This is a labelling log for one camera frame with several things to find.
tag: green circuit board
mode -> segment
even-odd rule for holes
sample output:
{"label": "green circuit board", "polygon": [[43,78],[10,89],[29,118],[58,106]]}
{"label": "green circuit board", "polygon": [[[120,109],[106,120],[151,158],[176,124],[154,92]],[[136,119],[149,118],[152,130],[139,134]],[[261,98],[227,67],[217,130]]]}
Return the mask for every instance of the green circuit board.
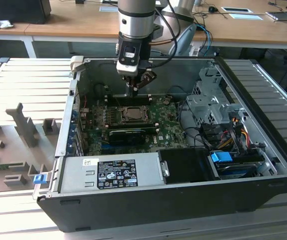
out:
{"label": "green circuit board", "polygon": [[113,154],[134,154],[134,153],[152,153],[166,148],[186,148],[187,140],[183,130],[177,121],[177,108],[174,102],[166,97],[154,97],[150,105],[141,106],[147,112],[147,121],[158,123],[159,132],[147,134],[145,143],[139,145],[110,146],[108,130],[103,122],[103,114],[113,110],[117,119],[120,119],[121,109],[124,106],[106,107],[104,102],[97,101],[96,104],[89,107],[87,123],[84,128],[89,148],[88,156],[113,155]]}

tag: computer case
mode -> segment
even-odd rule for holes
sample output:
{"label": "computer case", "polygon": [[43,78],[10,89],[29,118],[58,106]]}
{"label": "computer case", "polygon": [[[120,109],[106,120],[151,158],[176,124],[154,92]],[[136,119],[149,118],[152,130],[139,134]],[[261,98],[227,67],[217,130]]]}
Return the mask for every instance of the computer case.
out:
{"label": "computer case", "polygon": [[44,24],[51,12],[49,0],[0,0],[0,20]]}

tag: red wire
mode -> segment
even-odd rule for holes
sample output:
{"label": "red wire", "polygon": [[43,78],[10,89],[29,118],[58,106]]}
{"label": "red wire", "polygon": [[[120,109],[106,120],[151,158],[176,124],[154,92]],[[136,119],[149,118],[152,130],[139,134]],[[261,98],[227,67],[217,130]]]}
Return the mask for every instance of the red wire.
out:
{"label": "red wire", "polygon": [[220,141],[221,143],[223,142],[224,135],[227,134],[227,133],[228,133],[228,131],[224,131],[223,134],[221,135],[221,141]]}

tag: white desk leg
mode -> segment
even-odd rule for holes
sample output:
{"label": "white desk leg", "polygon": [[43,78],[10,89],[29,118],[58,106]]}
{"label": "white desk leg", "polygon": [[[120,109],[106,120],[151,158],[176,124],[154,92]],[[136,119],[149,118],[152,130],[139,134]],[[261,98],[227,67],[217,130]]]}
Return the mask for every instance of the white desk leg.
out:
{"label": "white desk leg", "polygon": [[27,50],[29,58],[31,58],[31,59],[37,58],[36,52],[34,49],[34,45],[33,45],[33,41],[34,41],[33,37],[32,36],[22,36],[21,41],[23,41],[23,43],[25,45],[25,49]]}

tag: robotic arm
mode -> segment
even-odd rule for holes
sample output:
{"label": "robotic arm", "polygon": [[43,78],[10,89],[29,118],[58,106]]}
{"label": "robotic arm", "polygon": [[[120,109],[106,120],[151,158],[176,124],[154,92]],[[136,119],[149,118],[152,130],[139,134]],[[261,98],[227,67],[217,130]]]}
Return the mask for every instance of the robotic arm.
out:
{"label": "robotic arm", "polygon": [[[195,0],[167,0],[170,5],[155,17],[156,0],[119,0],[119,40],[117,72],[126,81],[127,95],[135,97],[138,89],[157,78],[149,62],[151,49],[165,54],[182,54],[190,45],[195,31],[192,9]],[[177,51],[165,19],[178,35]]]}

